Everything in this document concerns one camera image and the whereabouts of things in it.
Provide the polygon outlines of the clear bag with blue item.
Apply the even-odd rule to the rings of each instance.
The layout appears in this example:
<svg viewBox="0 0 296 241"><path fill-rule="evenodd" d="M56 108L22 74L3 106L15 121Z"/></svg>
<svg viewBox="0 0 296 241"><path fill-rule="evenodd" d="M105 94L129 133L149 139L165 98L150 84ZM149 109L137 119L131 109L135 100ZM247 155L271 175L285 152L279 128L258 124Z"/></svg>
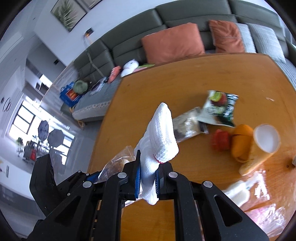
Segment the clear bag with blue item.
<svg viewBox="0 0 296 241"><path fill-rule="evenodd" d="M223 193L243 211L270 200L265 176L259 171L255 171L246 179L231 184L223 190Z"/></svg>

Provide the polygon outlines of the paper cup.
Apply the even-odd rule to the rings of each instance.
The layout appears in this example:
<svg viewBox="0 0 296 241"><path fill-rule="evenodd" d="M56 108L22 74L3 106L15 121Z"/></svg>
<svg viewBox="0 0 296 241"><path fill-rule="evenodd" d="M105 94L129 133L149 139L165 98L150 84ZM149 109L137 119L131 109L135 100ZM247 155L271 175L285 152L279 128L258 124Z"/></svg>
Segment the paper cup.
<svg viewBox="0 0 296 241"><path fill-rule="evenodd" d="M239 168L239 174L246 176L263 164L281 145L280 134L269 124L257 126L253 131L253 141L248 160Z"/></svg>

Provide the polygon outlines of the orange round fruit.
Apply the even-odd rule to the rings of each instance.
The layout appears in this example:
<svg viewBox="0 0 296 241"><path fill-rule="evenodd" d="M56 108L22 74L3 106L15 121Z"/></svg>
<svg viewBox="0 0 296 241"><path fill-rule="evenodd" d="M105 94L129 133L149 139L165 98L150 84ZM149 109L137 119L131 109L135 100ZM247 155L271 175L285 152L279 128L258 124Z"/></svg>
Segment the orange round fruit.
<svg viewBox="0 0 296 241"><path fill-rule="evenodd" d="M231 155L236 161L244 163L248 160L252 140L253 128L245 124L236 126L231 138Z"/></svg>

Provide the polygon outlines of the pink plush toy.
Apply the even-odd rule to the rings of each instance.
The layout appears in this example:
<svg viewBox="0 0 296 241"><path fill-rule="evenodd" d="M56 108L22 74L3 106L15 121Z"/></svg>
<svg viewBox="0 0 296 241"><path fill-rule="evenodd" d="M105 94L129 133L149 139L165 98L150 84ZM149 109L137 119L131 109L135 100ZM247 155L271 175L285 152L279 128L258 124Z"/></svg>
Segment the pink plush toy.
<svg viewBox="0 0 296 241"><path fill-rule="evenodd" d="M114 67L109 75L108 83L113 82L116 79L116 77L119 75L120 71L121 71L121 66Z"/></svg>

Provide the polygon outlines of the green snack packet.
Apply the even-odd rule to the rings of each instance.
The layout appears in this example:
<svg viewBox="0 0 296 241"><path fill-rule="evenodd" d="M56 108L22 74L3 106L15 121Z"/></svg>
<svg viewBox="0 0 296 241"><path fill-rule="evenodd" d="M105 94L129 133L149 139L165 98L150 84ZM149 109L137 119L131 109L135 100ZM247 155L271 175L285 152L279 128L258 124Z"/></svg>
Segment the green snack packet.
<svg viewBox="0 0 296 241"><path fill-rule="evenodd" d="M197 120L209 125L234 128L234 107L239 96L217 90L209 90Z"/></svg>

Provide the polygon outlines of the framed plant picture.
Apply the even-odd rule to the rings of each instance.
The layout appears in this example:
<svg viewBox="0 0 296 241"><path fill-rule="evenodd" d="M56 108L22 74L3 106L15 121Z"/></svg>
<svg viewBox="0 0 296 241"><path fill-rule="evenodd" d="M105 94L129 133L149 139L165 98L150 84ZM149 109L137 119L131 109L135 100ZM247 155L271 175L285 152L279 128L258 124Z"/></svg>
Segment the framed plant picture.
<svg viewBox="0 0 296 241"><path fill-rule="evenodd" d="M99 0L58 0L51 9L51 14L68 32L71 32L79 21L100 2Z"/></svg>

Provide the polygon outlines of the red item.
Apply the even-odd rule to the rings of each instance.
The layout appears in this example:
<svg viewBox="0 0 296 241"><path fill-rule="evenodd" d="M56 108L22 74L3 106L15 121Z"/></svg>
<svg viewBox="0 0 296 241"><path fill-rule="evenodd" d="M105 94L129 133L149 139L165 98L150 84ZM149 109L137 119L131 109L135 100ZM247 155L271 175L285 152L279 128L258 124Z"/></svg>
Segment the red item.
<svg viewBox="0 0 296 241"><path fill-rule="evenodd" d="M227 131L218 129L215 131L212 140L212 148L217 151L228 151L231 146L231 135Z"/></svg>

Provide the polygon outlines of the pink and green books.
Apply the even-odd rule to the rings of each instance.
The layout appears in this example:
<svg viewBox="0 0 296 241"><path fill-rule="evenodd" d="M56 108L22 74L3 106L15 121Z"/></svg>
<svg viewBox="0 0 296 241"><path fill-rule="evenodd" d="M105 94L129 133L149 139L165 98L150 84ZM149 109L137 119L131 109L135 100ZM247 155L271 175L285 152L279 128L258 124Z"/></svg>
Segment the pink and green books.
<svg viewBox="0 0 296 241"><path fill-rule="evenodd" d="M145 68L150 68L150 67L153 67L154 66L154 64L145 64L145 65L142 65L142 66L138 66L137 68L136 68L136 70L138 71L138 70L143 70L143 69L145 69Z"/></svg>

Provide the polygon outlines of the blue shopping bag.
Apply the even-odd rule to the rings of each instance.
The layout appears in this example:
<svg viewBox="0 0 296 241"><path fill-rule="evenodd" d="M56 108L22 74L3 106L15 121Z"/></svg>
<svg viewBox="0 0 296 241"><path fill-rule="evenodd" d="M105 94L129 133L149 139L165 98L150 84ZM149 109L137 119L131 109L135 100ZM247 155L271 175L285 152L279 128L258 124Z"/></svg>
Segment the blue shopping bag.
<svg viewBox="0 0 296 241"><path fill-rule="evenodd" d="M74 107L82 98L82 94L77 94L73 90L74 82L61 88L60 99L69 107Z"/></svg>

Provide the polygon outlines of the silver snack packet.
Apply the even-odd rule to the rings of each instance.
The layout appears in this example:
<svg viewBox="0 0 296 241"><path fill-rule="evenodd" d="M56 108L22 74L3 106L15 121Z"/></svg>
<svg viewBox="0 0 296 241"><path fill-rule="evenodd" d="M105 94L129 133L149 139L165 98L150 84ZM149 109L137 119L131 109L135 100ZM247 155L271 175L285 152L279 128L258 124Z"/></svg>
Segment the silver snack packet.
<svg viewBox="0 0 296 241"><path fill-rule="evenodd" d="M201 133L209 133L206 124L198 121L200 113L200 107L195 107L173 119L173 129L177 143Z"/></svg>

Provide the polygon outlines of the grey quilted sofa cover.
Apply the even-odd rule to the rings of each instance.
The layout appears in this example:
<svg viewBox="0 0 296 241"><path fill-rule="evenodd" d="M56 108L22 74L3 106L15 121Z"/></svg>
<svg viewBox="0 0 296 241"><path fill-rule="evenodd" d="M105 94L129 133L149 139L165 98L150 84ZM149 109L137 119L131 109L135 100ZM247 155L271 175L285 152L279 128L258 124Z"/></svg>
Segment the grey quilted sofa cover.
<svg viewBox="0 0 296 241"><path fill-rule="evenodd" d="M75 105L72 117L85 123L103 120L120 83L121 77L117 76L113 82L105 83L99 92L86 93Z"/></svg>

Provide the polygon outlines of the bread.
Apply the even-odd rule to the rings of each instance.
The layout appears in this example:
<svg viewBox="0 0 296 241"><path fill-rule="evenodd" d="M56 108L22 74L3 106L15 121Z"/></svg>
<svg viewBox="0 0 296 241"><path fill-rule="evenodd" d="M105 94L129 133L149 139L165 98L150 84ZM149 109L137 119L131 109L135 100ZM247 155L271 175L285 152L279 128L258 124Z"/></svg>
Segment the bread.
<svg viewBox="0 0 296 241"><path fill-rule="evenodd" d="M95 183L107 181L111 176L122 172L126 163L135 160L134 148L126 146L104 166Z"/></svg>

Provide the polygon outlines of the small orange cushion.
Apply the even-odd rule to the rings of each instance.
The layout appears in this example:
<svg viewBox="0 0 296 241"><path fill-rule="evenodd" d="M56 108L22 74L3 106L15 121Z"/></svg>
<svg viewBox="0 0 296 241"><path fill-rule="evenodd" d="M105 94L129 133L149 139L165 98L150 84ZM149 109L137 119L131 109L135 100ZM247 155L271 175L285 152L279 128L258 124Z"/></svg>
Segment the small orange cushion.
<svg viewBox="0 0 296 241"><path fill-rule="evenodd" d="M241 33L236 23L221 20L209 20L209 28L216 53L244 53Z"/></svg>

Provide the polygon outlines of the pink shredded paper bag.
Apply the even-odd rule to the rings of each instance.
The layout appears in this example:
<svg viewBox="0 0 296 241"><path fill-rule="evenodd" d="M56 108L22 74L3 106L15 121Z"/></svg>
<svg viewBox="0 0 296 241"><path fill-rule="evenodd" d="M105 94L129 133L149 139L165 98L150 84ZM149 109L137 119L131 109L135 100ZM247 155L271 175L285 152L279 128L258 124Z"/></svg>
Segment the pink shredded paper bag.
<svg viewBox="0 0 296 241"><path fill-rule="evenodd" d="M276 207L276 204L265 205L245 212L269 238L281 234L288 224L283 206Z"/></svg>

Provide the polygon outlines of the green leather sofa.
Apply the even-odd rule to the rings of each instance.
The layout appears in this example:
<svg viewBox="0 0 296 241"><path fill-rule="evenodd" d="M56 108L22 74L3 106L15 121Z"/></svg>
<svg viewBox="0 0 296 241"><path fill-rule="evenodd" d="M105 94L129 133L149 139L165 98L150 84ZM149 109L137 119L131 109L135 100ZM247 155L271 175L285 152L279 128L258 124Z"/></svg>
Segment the green leather sofa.
<svg viewBox="0 0 296 241"><path fill-rule="evenodd" d="M69 67L61 111L76 121L103 119L120 78L152 65L215 53L270 56L295 83L295 46L273 11L246 1L173 1L119 24Z"/></svg>

